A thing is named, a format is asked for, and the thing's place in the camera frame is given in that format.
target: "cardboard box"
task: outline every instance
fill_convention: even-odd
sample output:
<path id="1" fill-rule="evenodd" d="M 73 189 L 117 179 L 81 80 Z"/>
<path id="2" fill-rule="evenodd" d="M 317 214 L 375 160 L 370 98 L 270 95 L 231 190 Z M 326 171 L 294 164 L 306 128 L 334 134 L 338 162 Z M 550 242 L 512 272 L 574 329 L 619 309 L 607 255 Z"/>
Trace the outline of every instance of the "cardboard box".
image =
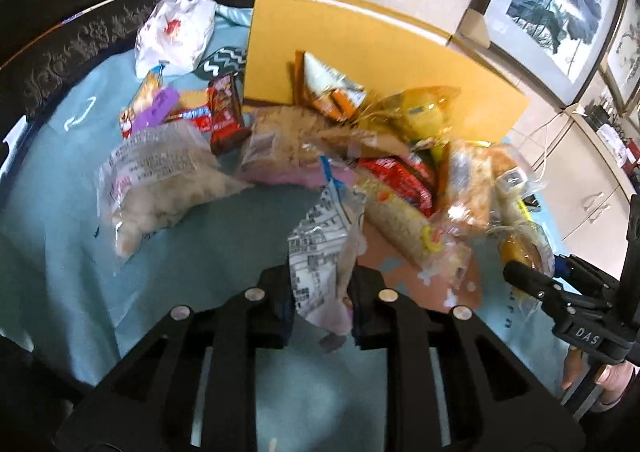
<path id="1" fill-rule="evenodd" d="M 449 85 L 453 134 L 500 142 L 528 104 L 516 87 L 446 47 L 450 35 L 364 0 L 255 0 L 244 102 L 291 104 L 290 65 L 296 50 L 381 96 Z"/>

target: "packaged bread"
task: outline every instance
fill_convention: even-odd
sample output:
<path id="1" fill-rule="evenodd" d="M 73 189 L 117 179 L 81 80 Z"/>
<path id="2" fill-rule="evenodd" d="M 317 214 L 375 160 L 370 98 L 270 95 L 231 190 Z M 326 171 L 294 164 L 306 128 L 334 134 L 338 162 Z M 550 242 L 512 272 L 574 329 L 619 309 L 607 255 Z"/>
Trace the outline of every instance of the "packaged bread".
<path id="1" fill-rule="evenodd" d="M 507 264 L 517 260 L 532 270 L 553 277 L 555 257 L 544 230 L 533 222 L 504 226 L 496 231 L 500 260 Z"/>
<path id="2" fill-rule="evenodd" d="M 436 210 L 454 233 L 484 232 L 490 226 L 494 178 L 484 144 L 450 141 L 438 176 Z"/>
<path id="3" fill-rule="evenodd" d="M 529 163 L 513 145 L 497 143 L 488 151 L 496 190 L 501 196 L 524 198 L 542 188 Z"/>
<path id="4" fill-rule="evenodd" d="M 238 177 L 271 185 L 296 184 L 319 188 L 325 184 L 315 144 L 318 131 L 331 126 L 322 114 L 307 108 L 256 108 L 251 136 L 242 146 Z M 338 180 L 353 183 L 353 173 L 332 160 Z"/>
<path id="5" fill-rule="evenodd" d="M 318 132 L 318 140 L 343 158 L 385 158 L 411 155 L 409 148 L 393 134 L 349 128 L 345 125 Z"/>

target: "snack package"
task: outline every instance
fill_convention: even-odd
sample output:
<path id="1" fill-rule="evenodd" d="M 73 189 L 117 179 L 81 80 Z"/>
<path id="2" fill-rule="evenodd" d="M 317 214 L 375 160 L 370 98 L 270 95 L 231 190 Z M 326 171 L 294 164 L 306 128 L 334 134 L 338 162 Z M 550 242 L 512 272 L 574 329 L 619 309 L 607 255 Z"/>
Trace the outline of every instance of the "snack package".
<path id="1" fill-rule="evenodd" d="M 540 225 L 521 222 L 513 226 L 502 226 L 492 230 L 498 238 L 500 260 L 507 264 L 517 260 L 536 272 L 553 277 L 556 260 L 551 245 Z"/>
<path id="2" fill-rule="evenodd" d="M 352 321 L 344 299 L 362 236 L 365 197 L 337 180 L 321 158 L 327 184 L 289 236 L 289 268 L 298 314 L 337 335 Z"/>
<path id="3" fill-rule="evenodd" d="M 136 37 L 136 76 L 142 78 L 161 61 L 165 75 L 196 69 L 213 34 L 213 0 L 161 0 Z"/>
<path id="4" fill-rule="evenodd" d="M 440 235 L 429 220 L 363 167 L 356 167 L 356 187 L 367 197 L 365 214 L 387 241 L 419 268 L 431 265 Z"/>
<path id="5" fill-rule="evenodd" d="M 251 137 L 244 142 L 237 176 L 245 181 L 271 185 L 295 184 L 319 188 L 325 184 L 314 145 L 319 130 L 330 121 L 306 108 L 276 106 L 256 108 Z M 353 184 L 349 169 L 333 162 L 336 178 Z"/>
<path id="6" fill-rule="evenodd" d="M 213 79 L 207 90 L 212 114 L 210 145 L 217 156 L 239 147 L 251 135 L 251 129 L 244 126 L 236 75 Z"/>
<path id="7" fill-rule="evenodd" d="M 145 236 L 173 226 L 198 204 L 239 193 L 248 184 L 222 174 L 198 130 L 173 122 L 132 134 L 98 171 L 98 212 L 119 257 Z"/>
<path id="8" fill-rule="evenodd" d="M 160 125 L 169 112 L 177 105 L 179 97 L 178 91 L 171 87 L 165 87 L 158 91 L 151 106 L 136 115 L 136 119 L 131 125 L 131 133 L 133 134 L 144 128 L 157 127 Z"/>
<path id="9" fill-rule="evenodd" d="M 533 169 L 513 145 L 497 143 L 487 150 L 496 190 L 501 196 L 525 198 L 542 189 Z"/>
<path id="10" fill-rule="evenodd" d="M 163 68 L 162 64 L 151 68 L 142 80 L 129 105 L 120 111 L 120 132 L 123 138 L 130 136 L 136 115 L 151 106 L 155 96 L 162 88 Z"/>
<path id="11" fill-rule="evenodd" d="M 416 155 L 407 158 L 361 159 L 358 165 L 369 170 L 398 196 L 429 218 L 434 212 L 436 173 Z"/>
<path id="12" fill-rule="evenodd" d="M 454 234 L 485 232 L 490 226 L 493 194 L 492 159 L 482 144 L 452 140 L 438 176 L 440 222 Z"/>
<path id="13" fill-rule="evenodd" d="M 363 86 L 307 51 L 296 51 L 293 94 L 294 105 L 309 105 L 336 122 L 352 118 L 367 97 Z"/>
<path id="14" fill-rule="evenodd" d="M 427 143 L 446 137 L 451 129 L 449 103 L 460 89 L 449 86 L 415 88 L 365 107 L 358 128 L 393 132 L 407 143 Z"/>
<path id="15" fill-rule="evenodd" d="M 178 105 L 164 119 L 164 122 L 167 124 L 178 120 L 187 120 L 200 132 L 211 132 L 213 120 L 207 90 L 180 92 Z"/>
<path id="16" fill-rule="evenodd" d="M 318 132 L 318 140 L 342 158 L 410 156 L 409 148 L 393 134 L 339 125 Z"/>

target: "picture frame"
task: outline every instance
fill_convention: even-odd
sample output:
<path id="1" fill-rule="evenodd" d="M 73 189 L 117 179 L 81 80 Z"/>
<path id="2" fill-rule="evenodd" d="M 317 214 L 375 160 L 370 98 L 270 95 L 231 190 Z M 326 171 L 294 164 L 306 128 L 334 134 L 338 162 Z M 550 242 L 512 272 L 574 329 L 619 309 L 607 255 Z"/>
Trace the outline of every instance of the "picture frame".
<path id="1" fill-rule="evenodd" d="M 616 107 L 631 111 L 640 99 L 640 3 L 625 0 L 616 31 L 602 61 L 602 74 Z"/>
<path id="2" fill-rule="evenodd" d="M 624 1 L 472 0 L 470 8 L 484 15 L 489 50 L 564 108 L 596 73 Z"/>

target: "clear plastic packaging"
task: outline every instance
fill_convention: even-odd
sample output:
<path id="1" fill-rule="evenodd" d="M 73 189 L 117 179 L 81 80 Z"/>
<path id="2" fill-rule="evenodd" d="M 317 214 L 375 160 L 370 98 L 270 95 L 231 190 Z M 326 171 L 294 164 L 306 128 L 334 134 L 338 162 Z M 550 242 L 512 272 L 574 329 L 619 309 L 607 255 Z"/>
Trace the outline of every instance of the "clear plastic packaging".
<path id="1" fill-rule="evenodd" d="M 327 185 L 320 200 L 289 236 L 289 267 L 296 310 L 312 324 L 337 335 L 351 331 L 345 298 L 358 255 L 363 194 L 332 175 L 322 157 Z"/>
<path id="2" fill-rule="evenodd" d="M 543 188 L 529 163 L 513 145 L 497 143 L 487 151 L 491 155 L 495 189 L 501 196 L 525 198 Z"/>
<path id="3" fill-rule="evenodd" d="M 437 211 L 447 231 L 465 235 L 489 229 L 494 180 L 486 146 L 464 140 L 449 142 L 439 182 Z"/>
<path id="4" fill-rule="evenodd" d="M 517 260 L 536 272 L 553 277 L 556 260 L 542 227 L 534 222 L 520 222 L 492 230 L 498 239 L 500 260 L 507 264 Z"/>
<path id="5" fill-rule="evenodd" d="M 255 109 L 251 137 L 242 146 L 238 178 L 320 188 L 326 180 L 318 160 L 317 133 L 329 126 L 330 120 L 311 109 Z M 353 184 L 353 174 L 344 165 L 332 162 L 332 172 L 340 181 Z"/>
<path id="6" fill-rule="evenodd" d="M 439 248 L 439 234 L 434 233 L 434 226 L 368 170 L 357 167 L 356 174 L 356 186 L 367 197 L 369 222 L 409 262 L 419 268 L 430 267 L 431 253 Z"/>
<path id="7" fill-rule="evenodd" d="M 98 171 L 98 213 L 116 254 L 129 258 L 191 207 L 248 186 L 222 174 L 200 132 L 181 120 L 140 130 L 111 153 Z"/>
<path id="8" fill-rule="evenodd" d="M 433 86 L 408 89 L 365 106 L 356 119 L 358 128 L 391 132 L 407 143 L 427 143 L 446 137 L 452 128 L 449 103 L 460 89 Z"/>

